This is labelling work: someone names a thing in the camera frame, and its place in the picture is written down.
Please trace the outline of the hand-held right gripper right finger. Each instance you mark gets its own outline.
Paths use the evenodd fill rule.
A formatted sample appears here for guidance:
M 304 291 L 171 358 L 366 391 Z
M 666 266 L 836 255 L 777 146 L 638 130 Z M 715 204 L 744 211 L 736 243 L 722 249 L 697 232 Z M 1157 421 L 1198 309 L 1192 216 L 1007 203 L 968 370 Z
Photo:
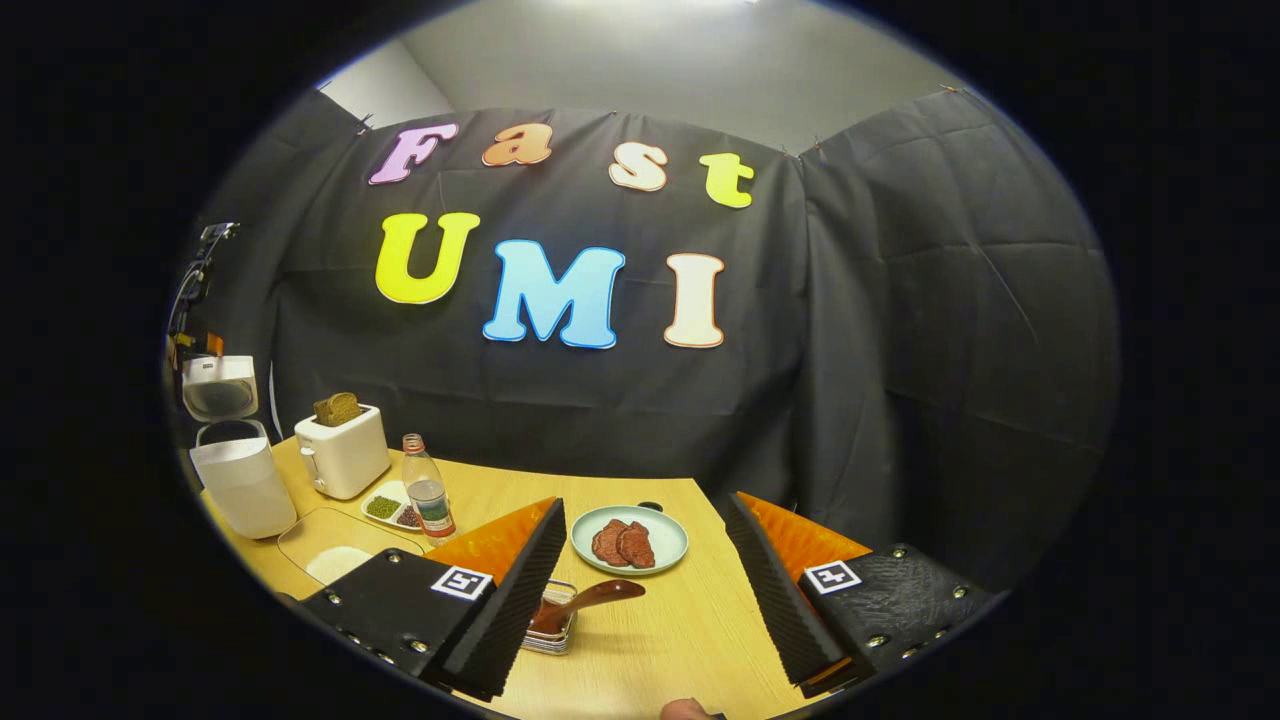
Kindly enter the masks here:
M 911 544 L 873 550 L 744 492 L 722 518 L 785 675 L 808 698 L 901 671 L 1001 597 Z

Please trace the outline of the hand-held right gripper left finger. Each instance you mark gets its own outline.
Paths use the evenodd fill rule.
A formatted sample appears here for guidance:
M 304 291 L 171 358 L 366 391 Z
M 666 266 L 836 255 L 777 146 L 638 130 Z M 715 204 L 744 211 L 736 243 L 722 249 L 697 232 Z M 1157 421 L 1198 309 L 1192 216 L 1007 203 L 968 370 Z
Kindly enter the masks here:
M 500 696 L 567 538 L 561 497 L 513 516 L 522 525 L 500 542 L 500 573 L 385 548 L 302 598 L 300 612 L 406 676 L 480 701 Z

